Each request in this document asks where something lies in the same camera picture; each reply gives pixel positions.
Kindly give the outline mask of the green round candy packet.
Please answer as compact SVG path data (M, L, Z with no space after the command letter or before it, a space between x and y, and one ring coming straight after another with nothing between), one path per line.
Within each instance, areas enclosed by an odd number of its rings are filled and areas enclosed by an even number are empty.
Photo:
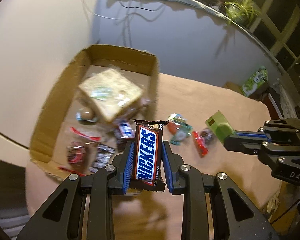
M210 116L205 123L222 144L224 144L227 137L236 134L236 131L221 111L217 111Z

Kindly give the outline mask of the dark pastry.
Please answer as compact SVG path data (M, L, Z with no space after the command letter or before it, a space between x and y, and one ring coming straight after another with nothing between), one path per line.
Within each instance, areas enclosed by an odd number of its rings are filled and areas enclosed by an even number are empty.
M208 154L209 148L215 143L216 136L209 128L205 128L200 132L192 131L192 137L200 157Z

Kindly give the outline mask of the brown Snickers bar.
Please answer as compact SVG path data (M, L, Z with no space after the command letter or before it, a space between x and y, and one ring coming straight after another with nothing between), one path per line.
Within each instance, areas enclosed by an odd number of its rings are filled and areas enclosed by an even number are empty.
M163 192L161 177L162 137L167 120L136 120L134 163L130 187L138 190Z

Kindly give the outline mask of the black patterned candy packet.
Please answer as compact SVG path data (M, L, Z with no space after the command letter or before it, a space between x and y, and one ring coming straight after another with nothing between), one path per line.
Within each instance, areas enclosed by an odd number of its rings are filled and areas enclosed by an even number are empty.
M98 170L109 165L112 156L116 153L115 148L105 144L99 144L97 146L97 152L94 161L89 167L89 171L96 173Z

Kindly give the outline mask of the teal donut candy packet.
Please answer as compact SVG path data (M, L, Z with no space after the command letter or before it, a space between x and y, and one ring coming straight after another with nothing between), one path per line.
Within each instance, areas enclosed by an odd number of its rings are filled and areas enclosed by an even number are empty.
M191 132L192 126L188 125L187 123L182 124L179 131L172 135L170 139L170 144L180 145L182 141L184 141L191 135Z

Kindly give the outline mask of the red blue jelly cup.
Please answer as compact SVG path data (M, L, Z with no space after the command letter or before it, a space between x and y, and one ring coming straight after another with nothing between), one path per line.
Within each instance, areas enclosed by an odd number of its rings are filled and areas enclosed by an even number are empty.
M175 134L179 131L182 124L186 123L186 119L182 115L172 113L168 117L169 123L167 124L168 130L171 134Z

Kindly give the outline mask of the dark Snickers bar Japanese label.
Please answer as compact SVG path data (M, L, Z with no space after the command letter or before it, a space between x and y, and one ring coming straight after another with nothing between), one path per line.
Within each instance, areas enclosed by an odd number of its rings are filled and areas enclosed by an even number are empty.
M135 140L135 131L132 129L130 123L126 121L119 123L114 131L114 135L116 138L117 150L119 152L125 150L127 142Z

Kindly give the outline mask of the packaged sliced bread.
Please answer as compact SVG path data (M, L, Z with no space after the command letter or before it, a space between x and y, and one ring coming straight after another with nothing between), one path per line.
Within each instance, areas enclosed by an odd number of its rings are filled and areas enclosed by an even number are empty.
M113 122L144 95L144 88L127 78L119 68L113 66L84 80L79 91L90 107L105 122Z

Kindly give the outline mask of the lace covered side table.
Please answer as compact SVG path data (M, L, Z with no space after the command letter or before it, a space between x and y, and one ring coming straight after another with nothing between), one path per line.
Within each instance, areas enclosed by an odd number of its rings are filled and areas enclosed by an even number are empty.
M298 118L297 104L279 81L270 86L271 99L280 119Z

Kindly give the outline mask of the green white gift bag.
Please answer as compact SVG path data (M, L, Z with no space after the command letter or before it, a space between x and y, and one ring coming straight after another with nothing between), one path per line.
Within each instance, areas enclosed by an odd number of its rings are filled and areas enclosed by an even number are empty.
M251 96L262 85L268 82L268 70L266 67L261 66L256 70L241 86L243 95L246 97Z

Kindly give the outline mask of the cardboard box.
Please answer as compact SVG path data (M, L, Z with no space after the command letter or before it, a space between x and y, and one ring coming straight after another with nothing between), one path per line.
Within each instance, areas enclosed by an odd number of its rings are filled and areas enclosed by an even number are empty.
M74 170L89 174L102 144L117 147L122 122L155 118L159 62L128 47L95 44L63 70L37 121L30 158L64 180Z

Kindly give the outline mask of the potted spider plant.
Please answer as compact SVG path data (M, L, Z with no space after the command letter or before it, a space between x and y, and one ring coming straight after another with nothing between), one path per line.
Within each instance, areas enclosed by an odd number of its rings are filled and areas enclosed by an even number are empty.
M261 16L261 12L254 6L254 0L218 0L219 8L224 10L227 25L233 23L242 27L249 27L253 21Z

